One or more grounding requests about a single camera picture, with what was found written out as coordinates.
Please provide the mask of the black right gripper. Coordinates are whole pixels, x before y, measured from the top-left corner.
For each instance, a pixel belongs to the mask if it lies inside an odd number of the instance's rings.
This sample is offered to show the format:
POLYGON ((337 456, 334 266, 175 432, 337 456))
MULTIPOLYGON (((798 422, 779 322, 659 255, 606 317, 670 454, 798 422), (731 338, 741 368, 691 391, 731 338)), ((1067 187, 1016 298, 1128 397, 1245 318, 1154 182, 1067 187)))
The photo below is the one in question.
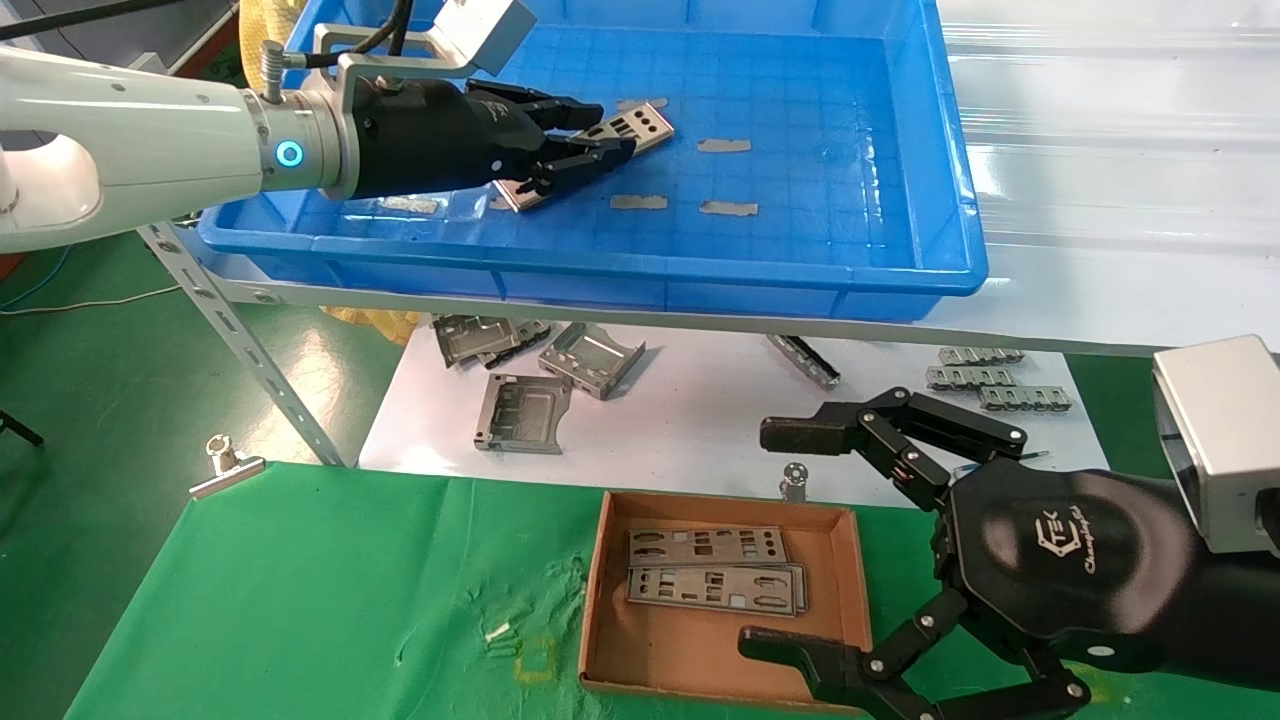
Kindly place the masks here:
POLYGON ((1027 433, 906 388, 767 416, 759 441, 773 454, 859 455, 923 511, 947 495, 952 571, 972 594, 970 610, 964 593, 941 591, 869 651, 742 626, 740 655, 796 669, 813 700, 873 719, 1068 719, 1091 689, 1046 650, 1111 673, 1277 689, 1277 560, 1210 551, 1167 480, 992 462, 1019 460, 1027 433), (948 491, 950 470, 922 445, 992 464, 948 491), (1021 647, 1029 678, 929 701, 905 673, 972 611, 977 637, 1021 647))

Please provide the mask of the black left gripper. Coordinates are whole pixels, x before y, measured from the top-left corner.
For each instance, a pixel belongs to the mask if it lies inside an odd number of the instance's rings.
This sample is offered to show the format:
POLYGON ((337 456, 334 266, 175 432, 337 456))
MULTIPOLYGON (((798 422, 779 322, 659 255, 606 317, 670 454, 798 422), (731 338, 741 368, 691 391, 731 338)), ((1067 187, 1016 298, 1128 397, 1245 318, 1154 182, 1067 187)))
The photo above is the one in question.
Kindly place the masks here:
POLYGON ((548 137, 604 119, 599 104, 470 79, 408 81, 397 92, 367 81, 355 94, 352 199, 471 190, 522 181, 518 193, 553 196, 590 184, 628 161, 637 141, 548 137))

